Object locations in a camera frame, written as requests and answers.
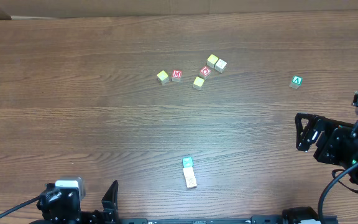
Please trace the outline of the white block red edge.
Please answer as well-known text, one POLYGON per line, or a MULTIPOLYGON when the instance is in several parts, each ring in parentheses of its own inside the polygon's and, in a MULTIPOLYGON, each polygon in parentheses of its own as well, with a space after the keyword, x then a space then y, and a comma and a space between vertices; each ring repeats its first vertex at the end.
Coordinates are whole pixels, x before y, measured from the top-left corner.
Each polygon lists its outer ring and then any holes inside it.
POLYGON ((303 78, 299 77, 299 76, 293 76, 289 87, 294 88, 294 89, 298 89, 299 87, 301 87, 301 84, 303 82, 303 78))

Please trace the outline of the white E letter block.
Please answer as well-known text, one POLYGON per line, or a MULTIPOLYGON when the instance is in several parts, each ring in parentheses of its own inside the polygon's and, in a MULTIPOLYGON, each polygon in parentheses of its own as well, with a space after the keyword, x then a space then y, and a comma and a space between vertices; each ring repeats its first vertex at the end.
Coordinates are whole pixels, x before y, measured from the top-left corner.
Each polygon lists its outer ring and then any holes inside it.
POLYGON ((196 177, 195 176, 191 176, 191 177, 186 177, 185 178, 186 181, 186 187, 188 189, 192 189, 192 188, 196 188, 197 187, 197 181, 196 181, 196 177))

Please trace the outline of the plain yellow wooden block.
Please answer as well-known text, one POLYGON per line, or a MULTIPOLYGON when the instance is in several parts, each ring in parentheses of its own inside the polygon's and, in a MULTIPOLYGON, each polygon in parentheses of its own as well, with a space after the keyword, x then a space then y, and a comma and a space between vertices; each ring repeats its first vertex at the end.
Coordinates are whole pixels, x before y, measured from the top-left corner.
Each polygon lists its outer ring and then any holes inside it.
POLYGON ((192 166, 190 166, 190 167, 184 167, 184 168, 183 168, 183 174, 184 174, 185 178, 194 177, 195 174, 194 174, 193 167, 192 167, 192 166))

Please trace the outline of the blue X letter block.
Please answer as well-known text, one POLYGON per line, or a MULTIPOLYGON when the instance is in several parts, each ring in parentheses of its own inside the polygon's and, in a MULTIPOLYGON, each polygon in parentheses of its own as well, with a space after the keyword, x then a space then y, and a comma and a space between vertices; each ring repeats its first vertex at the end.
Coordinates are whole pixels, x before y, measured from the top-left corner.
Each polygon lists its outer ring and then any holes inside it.
POLYGON ((192 157, 184 157, 182 159, 182 164, 184 168, 193 167, 193 159, 192 157))

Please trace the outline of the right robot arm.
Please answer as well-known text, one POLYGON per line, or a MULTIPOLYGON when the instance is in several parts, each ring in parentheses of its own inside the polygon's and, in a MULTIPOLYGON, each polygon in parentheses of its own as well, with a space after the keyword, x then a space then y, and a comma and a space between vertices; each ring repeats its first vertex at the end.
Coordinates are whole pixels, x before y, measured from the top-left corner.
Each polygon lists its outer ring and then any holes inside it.
MULTIPOLYGON (((352 105, 358 111, 358 91, 352 105)), ((318 162, 345 169, 358 162, 358 120, 352 124, 317 114, 297 113, 295 126, 296 148, 306 152, 314 144, 314 158, 318 162)), ((358 167, 349 175, 351 182, 358 185, 358 167)))

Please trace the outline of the yellow block left cluster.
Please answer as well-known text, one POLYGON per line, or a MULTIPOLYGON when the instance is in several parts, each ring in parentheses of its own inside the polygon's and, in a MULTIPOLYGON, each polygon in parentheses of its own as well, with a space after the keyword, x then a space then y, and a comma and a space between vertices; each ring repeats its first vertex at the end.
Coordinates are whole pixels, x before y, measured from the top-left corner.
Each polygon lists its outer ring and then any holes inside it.
POLYGON ((164 85, 170 81, 169 76, 165 70, 162 70, 161 72, 159 72, 157 74, 157 79, 162 85, 164 85))

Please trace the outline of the red M letter block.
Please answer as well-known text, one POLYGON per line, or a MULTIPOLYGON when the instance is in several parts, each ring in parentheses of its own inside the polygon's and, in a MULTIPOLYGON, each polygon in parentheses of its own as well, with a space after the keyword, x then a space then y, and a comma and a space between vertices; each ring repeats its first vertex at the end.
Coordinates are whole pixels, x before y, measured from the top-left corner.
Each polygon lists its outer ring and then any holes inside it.
POLYGON ((173 82, 181 82, 183 72, 181 70, 173 70, 172 71, 172 81, 173 82))

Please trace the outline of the yellow block centre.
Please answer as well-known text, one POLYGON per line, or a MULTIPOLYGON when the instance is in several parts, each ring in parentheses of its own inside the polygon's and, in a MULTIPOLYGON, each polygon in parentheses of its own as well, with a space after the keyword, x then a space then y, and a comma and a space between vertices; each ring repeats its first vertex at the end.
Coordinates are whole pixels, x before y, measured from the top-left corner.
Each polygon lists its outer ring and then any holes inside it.
POLYGON ((197 90, 201 90, 204 84, 204 79, 201 77, 196 77, 193 82, 193 88, 197 90))

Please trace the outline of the white block top right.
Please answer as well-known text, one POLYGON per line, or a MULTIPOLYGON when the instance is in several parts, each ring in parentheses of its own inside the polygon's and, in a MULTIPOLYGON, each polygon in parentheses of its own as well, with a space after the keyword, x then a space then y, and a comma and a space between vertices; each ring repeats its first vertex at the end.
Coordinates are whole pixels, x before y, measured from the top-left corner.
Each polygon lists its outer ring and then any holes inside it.
POLYGON ((214 69, 217 70, 219 73, 222 73, 227 66, 227 62, 222 60, 221 58, 215 63, 214 69))

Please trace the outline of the red circle letter block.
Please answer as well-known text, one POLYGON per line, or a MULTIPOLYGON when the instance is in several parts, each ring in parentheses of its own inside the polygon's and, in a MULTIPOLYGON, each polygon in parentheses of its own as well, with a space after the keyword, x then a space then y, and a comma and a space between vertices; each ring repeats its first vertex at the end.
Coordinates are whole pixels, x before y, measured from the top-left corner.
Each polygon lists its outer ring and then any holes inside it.
POLYGON ((212 71, 208 66, 204 66, 203 68, 201 68, 199 76, 202 79, 206 80, 210 76, 211 72, 212 71))

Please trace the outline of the yellow block top right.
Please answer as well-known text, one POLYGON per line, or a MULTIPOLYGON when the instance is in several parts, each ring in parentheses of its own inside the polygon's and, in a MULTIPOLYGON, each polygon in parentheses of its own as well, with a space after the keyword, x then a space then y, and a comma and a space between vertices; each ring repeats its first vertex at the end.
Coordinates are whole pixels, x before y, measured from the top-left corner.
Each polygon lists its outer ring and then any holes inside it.
POLYGON ((211 54, 208 59, 207 59, 207 66, 214 68, 215 64, 217 63, 217 61, 219 60, 219 58, 217 56, 215 56, 214 54, 211 54))

